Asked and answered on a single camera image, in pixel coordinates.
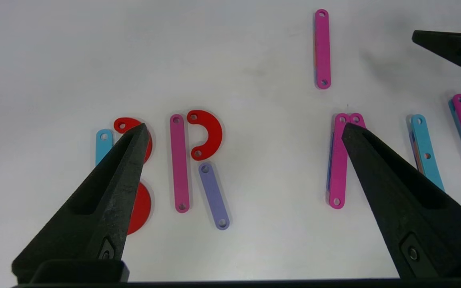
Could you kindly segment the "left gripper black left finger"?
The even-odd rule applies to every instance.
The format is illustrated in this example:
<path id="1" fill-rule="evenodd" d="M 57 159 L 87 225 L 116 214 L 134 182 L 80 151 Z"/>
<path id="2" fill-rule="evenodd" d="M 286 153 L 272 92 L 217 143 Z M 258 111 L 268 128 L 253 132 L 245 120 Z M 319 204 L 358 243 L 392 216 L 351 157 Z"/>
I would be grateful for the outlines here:
<path id="1" fill-rule="evenodd" d="M 121 260 L 149 143 L 128 130 L 12 263 L 18 280 L 128 280 Z"/>

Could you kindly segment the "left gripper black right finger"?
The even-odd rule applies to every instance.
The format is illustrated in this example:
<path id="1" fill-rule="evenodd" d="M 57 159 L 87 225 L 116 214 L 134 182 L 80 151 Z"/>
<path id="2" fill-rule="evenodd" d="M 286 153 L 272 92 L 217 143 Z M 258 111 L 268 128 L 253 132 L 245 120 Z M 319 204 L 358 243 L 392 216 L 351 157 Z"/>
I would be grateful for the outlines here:
<path id="1" fill-rule="evenodd" d="M 461 205 L 367 129 L 342 141 L 402 278 L 461 278 Z"/>

